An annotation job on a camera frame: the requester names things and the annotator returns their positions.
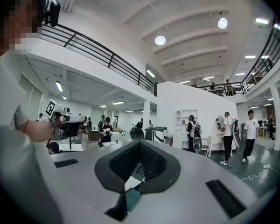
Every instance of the shelf unit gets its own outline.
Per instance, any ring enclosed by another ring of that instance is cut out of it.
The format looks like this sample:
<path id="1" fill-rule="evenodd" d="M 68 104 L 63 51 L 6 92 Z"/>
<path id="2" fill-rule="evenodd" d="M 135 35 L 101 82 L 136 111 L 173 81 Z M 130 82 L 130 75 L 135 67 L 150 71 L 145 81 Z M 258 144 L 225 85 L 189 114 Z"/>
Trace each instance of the shelf unit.
<path id="1" fill-rule="evenodd" d="M 178 110 L 175 113 L 175 134 L 186 135 L 186 130 L 189 123 L 189 116 L 194 115 L 196 122 L 198 122 L 198 112 L 196 109 Z"/>

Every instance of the white t-shirt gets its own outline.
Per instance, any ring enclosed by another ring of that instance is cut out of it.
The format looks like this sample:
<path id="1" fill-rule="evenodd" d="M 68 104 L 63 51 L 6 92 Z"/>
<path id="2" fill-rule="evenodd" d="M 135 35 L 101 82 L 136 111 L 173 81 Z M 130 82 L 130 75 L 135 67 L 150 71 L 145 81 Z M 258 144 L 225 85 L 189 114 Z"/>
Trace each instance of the white t-shirt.
<path id="1" fill-rule="evenodd" d="M 232 125 L 232 117 L 227 116 L 224 118 L 224 125 L 227 125 L 226 129 L 224 130 L 224 136 L 232 136 L 230 131 L 230 126 Z"/>
<path id="2" fill-rule="evenodd" d="M 259 127 L 257 119 L 247 120 L 244 129 L 247 130 L 247 139 L 253 140 L 256 138 L 256 129 Z"/>

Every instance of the gray table surface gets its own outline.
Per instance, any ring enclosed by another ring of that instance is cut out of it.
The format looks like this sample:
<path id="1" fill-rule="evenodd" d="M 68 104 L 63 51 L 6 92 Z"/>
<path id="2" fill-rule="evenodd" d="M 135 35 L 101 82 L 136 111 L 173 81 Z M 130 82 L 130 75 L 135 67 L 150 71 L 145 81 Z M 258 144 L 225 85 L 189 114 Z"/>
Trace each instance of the gray table surface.
<path id="1" fill-rule="evenodd" d="M 201 224 L 227 221 L 228 216 L 205 184 L 211 180 L 219 179 L 245 207 L 249 207 L 258 199 L 244 182 L 207 157 L 152 141 L 149 143 L 174 155 L 181 164 L 181 174 L 166 191 L 142 195 L 123 223 Z M 77 200 L 104 213 L 115 205 L 119 195 L 103 188 L 94 173 L 94 166 L 100 157 L 125 144 L 51 155 L 53 162 L 68 159 L 77 159 L 79 162 L 55 169 L 54 172 L 58 172 L 62 178 L 61 183 L 67 186 L 67 190 L 72 192 Z"/>

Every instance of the vr headset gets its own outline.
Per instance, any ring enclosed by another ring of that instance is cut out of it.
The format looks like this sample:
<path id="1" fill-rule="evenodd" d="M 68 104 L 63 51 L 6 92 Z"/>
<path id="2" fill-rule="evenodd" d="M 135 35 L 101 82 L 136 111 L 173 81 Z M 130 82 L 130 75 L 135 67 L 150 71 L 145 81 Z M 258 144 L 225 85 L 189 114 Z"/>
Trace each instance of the vr headset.
<path id="1" fill-rule="evenodd" d="M 52 27 L 58 24 L 59 13 L 61 5 L 58 0 L 37 0 L 38 7 L 40 10 L 40 17 L 38 19 L 38 27 L 42 26 L 42 22 L 50 24 Z"/>

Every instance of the ceiling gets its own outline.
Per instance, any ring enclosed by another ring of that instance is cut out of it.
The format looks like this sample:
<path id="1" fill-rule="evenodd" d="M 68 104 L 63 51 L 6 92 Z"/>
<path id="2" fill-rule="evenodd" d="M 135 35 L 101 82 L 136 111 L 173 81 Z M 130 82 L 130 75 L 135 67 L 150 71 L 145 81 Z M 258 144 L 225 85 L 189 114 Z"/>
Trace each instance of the ceiling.
<path id="1" fill-rule="evenodd" d="M 262 0 L 74 0 L 73 7 L 108 14 L 128 25 L 171 81 L 215 76 L 199 85 L 226 78 L 241 81 L 235 74 L 247 73 L 256 61 L 244 57 L 258 56 L 270 31 L 270 24 L 260 28 L 255 19 L 273 19 Z M 225 29 L 217 25 L 221 17 L 228 20 Z M 154 42 L 159 35 L 166 38 L 162 46 Z M 148 65 L 153 70 L 154 64 Z"/>
<path id="2" fill-rule="evenodd" d="M 39 77 L 40 81 L 48 88 L 52 96 L 79 102 L 82 104 L 100 107 L 115 111 L 143 110 L 144 101 L 133 94 L 119 88 L 114 88 L 110 83 L 99 82 L 85 76 L 66 70 L 59 66 L 25 56 L 30 68 Z M 62 84 L 63 92 L 56 86 L 56 81 Z M 124 101 L 124 104 L 112 103 Z M 151 103 L 151 110 L 156 111 L 156 104 Z"/>
<path id="3" fill-rule="evenodd" d="M 276 84 L 277 89 L 278 89 L 278 93 L 280 96 L 280 80 L 279 82 Z M 268 99 L 272 98 L 272 93 L 270 89 L 267 89 L 266 91 L 262 92 L 260 95 L 258 95 L 257 97 L 249 100 L 249 107 L 254 107 L 254 106 L 263 106 L 265 104 L 273 104 L 273 101 L 268 101 Z"/>

